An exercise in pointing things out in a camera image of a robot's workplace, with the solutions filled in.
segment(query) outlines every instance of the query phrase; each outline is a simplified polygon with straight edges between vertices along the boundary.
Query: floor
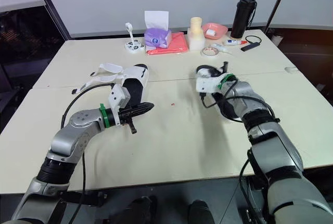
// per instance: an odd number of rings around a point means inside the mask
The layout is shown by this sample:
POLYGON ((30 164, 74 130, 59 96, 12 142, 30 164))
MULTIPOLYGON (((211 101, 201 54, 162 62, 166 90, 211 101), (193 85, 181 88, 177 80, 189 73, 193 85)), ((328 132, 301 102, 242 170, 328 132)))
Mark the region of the floor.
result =
MULTIPOLYGON (((200 199, 207 202, 216 224, 243 223, 238 208, 246 207, 237 178, 211 179, 191 182, 170 183, 157 186, 142 186, 106 191, 108 200, 102 207, 83 206, 75 223, 100 223, 123 210, 134 199, 143 195, 154 195, 158 199, 156 223, 187 223, 189 204, 200 199)), ((9 220, 22 195, 2 195, 0 198, 0 222, 9 220)), ((261 198, 255 196, 256 204, 261 198)), ((76 204, 68 204, 61 223, 68 223, 76 204)))

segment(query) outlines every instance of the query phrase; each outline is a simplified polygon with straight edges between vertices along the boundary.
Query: white table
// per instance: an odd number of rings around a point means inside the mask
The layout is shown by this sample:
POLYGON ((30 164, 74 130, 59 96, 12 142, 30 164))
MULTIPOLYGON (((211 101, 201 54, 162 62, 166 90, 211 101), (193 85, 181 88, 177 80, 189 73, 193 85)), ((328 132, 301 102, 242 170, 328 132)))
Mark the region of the white table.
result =
MULTIPOLYGON (((273 107, 299 150, 306 168, 333 163, 333 109, 300 73, 285 71, 239 76, 273 107)), ((38 88, 27 94, 0 136, 0 193, 22 193, 38 173, 73 87, 38 88)), ((113 127, 86 149, 87 188, 237 176, 250 148, 243 124, 205 109, 195 80, 149 82, 143 100, 155 104, 134 118, 138 133, 113 127)), ((108 88, 88 92, 69 116, 107 103, 108 88)), ((245 174, 253 173, 250 166, 245 174)), ((70 190, 82 188, 77 165, 70 190)))
MULTIPOLYGON (((229 61, 229 70, 236 75, 284 71, 294 65, 274 46, 260 30, 246 31, 262 39, 259 48, 243 52, 239 46, 229 47, 233 55, 219 54, 203 57, 198 51, 183 54, 146 55, 131 54, 124 48, 127 38, 89 39, 66 41, 33 88, 82 86, 91 78, 99 64, 109 62, 130 67, 138 63, 148 65, 149 81, 183 80, 195 77, 199 65, 222 66, 229 61)), ((226 36, 216 42, 221 43, 226 36)))

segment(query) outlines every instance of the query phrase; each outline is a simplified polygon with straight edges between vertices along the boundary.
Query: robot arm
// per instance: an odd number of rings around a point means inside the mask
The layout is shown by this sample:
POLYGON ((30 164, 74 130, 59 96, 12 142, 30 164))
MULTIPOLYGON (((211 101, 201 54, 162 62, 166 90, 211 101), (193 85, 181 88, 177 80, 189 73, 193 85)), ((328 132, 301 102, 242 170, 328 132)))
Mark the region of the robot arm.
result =
POLYGON ((303 176, 301 156, 279 120, 270 114, 268 105, 261 102, 263 99, 247 82, 239 82, 225 70, 198 67, 196 90, 202 98, 206 93, 224 95, 218 102, 220 110, 228 103, 233 110, 229 115, 240 117, 244 123, 252 144, 248 159, 255 175, 267 182, 268 209, 276 223, 332 222, 332 210, 318 189, 303 176))
POLYGON ((136 133, 132 117, 146 113, 152 103, 128 106, 130 94, 115 84, 109 98, 111 108, 84 110, 73 114, 69 123, 58 131, 47 152, 44 163, 34 177, 9 223, 60 223, 66 208, 61 196, 69 187, 75 166, 89 141, 106 128, 128 124, 136 133))

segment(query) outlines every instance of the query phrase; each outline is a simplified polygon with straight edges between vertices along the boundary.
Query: glue stick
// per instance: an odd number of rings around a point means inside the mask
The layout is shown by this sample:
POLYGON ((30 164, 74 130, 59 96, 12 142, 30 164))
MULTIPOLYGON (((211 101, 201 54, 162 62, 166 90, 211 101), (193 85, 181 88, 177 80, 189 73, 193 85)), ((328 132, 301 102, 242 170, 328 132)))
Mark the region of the glue stick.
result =
POLYGON ((247 41, 237 41, 234 39, 228 39, 223 44, 225 46, 238 46, 238 45, 242 45, 242 44, 246 44, 246 43, 247 43, 247 41))

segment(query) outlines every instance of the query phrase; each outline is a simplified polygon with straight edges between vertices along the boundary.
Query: purple tissue box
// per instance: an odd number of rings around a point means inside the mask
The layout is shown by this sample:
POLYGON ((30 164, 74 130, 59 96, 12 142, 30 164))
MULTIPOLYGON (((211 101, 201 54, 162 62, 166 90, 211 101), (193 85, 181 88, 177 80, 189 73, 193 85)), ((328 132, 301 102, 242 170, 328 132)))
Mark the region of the purple tissue box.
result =
POLYGON ((167 48, 171 42, 171 30, 148 28, 145 31, 146 46, 167 48))

